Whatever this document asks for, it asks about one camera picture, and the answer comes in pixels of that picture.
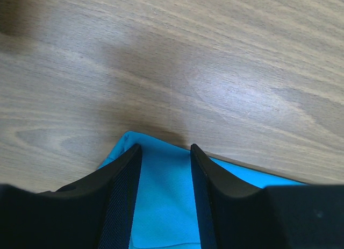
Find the wooden table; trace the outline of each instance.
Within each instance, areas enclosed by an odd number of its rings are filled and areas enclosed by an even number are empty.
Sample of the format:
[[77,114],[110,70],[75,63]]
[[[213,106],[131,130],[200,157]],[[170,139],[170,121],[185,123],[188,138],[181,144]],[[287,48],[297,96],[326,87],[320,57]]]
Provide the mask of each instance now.
[[0,0],[0,182],[54,190],[143,132],[344,182],[344,0]]

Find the blue fabric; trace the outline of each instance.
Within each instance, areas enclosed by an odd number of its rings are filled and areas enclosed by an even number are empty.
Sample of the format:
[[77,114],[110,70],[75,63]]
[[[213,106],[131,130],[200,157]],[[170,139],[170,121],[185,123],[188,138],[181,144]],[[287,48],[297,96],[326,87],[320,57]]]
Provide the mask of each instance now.
[[[190,151],[145,134],[127,132],[100,167],[136,143],[142,146],[143,156],[130,249],[200,249]],[[298,184],[221,160],[213,161],[260,188]]]

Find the folded cloth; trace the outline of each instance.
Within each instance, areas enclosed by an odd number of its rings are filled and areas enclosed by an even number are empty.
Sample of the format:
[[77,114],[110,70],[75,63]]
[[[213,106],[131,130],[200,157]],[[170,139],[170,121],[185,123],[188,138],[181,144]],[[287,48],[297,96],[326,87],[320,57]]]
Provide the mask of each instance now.
[[[151,136],[127,132],[100,167],[134,144],[142,147],[142,169],[130,249],[200,249],[190,151]],[[257,187],[298,182],[212,159]]]

